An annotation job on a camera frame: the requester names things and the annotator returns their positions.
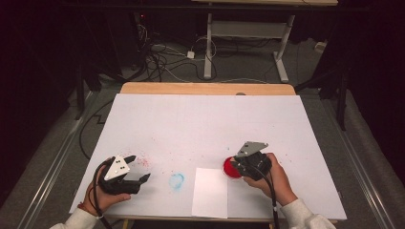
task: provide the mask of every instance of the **red object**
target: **red object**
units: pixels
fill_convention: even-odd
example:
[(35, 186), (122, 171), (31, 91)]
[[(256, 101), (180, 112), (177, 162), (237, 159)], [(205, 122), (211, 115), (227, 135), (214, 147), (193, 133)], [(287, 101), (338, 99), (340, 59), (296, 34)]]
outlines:
[(230, 159), (232, 158), (232, 156), (228, 157), (225, 161), (224, 161), (224, 172), (227, 174), (228, 177), (231, 178), (240, 178), (242, 177), (238, 170), (235, 169), (232, 164), (230, 163)]

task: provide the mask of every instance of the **white paper sheet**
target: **white paper sheet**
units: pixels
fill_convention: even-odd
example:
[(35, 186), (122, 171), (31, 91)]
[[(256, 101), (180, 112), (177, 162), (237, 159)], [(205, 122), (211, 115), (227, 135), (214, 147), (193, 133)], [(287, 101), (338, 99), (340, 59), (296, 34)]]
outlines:
[(191, 215), (227, 219), (227, 179), (222, 170), (197, 168)]

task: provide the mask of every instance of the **dark background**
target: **dark background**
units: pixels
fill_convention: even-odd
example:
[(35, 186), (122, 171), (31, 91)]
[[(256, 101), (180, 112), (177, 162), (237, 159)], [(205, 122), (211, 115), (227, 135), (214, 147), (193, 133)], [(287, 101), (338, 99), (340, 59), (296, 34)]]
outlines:
[[(188, 0), (171, 3), (190, 4)], [(345, 17), (338, 24), (334, 17), (297, 16), (290, 40), (330, 39), (314, 77), (349, 60), (345, 65), (349, 89), (382, 152), (404, 182), (401, 4), (400, 0), (340, 1), (342, 7), (371, 6), (370, 15)], [(205, 32), (204, 14), (145, 15), (154, 30), (185, 45), (192, 45)], [(80, 12), (62, 10), (51, 0), (2, 1), (0, 28), (2, 204), (46, 133), (69, 107), (77, 66), (83, 66), (89, 87), (98, 90), (97, 73), (120, 74), (120, 67), (131, 65), (128, 60), (139, 53), (128, 14), (90, 12), (85, 20)], [(339, 76), (333, 75), (317, 85), (329, 89), (326, 97), (334, 96), (336, 78)]]

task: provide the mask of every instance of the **hand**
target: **hand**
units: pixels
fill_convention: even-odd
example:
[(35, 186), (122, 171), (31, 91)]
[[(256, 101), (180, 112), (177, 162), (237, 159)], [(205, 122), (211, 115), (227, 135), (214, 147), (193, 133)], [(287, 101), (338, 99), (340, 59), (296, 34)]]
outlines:
[[(292, 192), (291, 186), (289, 185), (288, 177), (283, 167), (277, 161), (276, 156), (273, 153), (266, 154), (267, 157), (271, 160), (271, 177), (276, 192), (276, 200), (282, 206), (285, 206), (294, 200), (298, 199), (297, 196)], [(267, 174), (268, 180), (271, 182), (270, 173)], [(271, 198), (270, 189), (266, 181), (262, 178), (255, 181), (250, 177), (244, 177), (244, 181), (251, 187), (259, 188), (266, 194), (266, 196)]]
[[(97, 182), (98, 183), (98, 178), (101, 175), (101, 172), (104, 170), (105, 165), (100, 168), (97, 174)], [(96, 209), (93, 205), (95, 205), (95, 200), (94, 200), (94, 192), (95, 190), (93, 189), (93, 183), (91, 182), (89, 184), (89, 187), (87, 188), (86, 191), (86, 197), (83, 200), (83, 206), (86, 208), (87, 212), (92, 214), (93, 216), (97, 217), (97, 212)], [(131, 199), (131, 195), (129, 194), (119, 194), (119, 195), (110, 195), (104, 193), (101, 188), (97, 185), (96, 187), (96, 192), (97, 192), (97, 200), (98, 200), (98, 206), (101, 210), (101, 212), (107, 211), (107, 209), (118, 202), (123, 202), (125, 200)]]

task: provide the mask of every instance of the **desk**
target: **desk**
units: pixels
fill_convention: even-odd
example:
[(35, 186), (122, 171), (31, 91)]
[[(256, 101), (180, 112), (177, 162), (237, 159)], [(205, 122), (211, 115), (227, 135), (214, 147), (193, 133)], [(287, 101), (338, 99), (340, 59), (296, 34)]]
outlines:
[[(292, 188), (314, 213), (346, 218), (301, 99), (289, 85), (125, 84), (71, 211), (83, 199), (102, 160), (115, 154), (136, 155), (130, 164), (134, 172), (127, 179), (152, 175), (137, 195), (110, 208), (106, 216), (207, 220), (191, 216), (196, 168), (222, 169), (224, 159), (247, 140), (269, 143), (266, 150), (276, 153)], [(181, 190), (172, 190), (168, 180), (179, 173), (184, 184)], [(271, 220), (271, 205), (260, 190), (248, 188), (241, 179), (229, 179), (227, 187), (228, 218), (209, 220)]]
[[(289, 5), (300, 6), (310, 5), (312, 7), (336, 6), (337, 0), (194, 0), (198, 2), (229, 3), (229, 4), (264, 4), (264, 5)], [(286, 68), (283, 64), (283, 54), (288, 42), (289, 33), (292, 29), (292, 23), (295, 15), (290, 15), (287, 23), (262, 23), (262, 22), (243, 22), (243, 18), (238, 21), (214, 21), (212, 13), (208, 14), (207, 33), (206, 33), (206, 55), (203, 77), (211, 78), (212, 66), (212, 36), (239, 36), (239, 37), (260, 37), (260, 38), (281, 38), (281, 46), (278, 52), (273, 53), (280, 79), (283, 83), (288, 83)]]

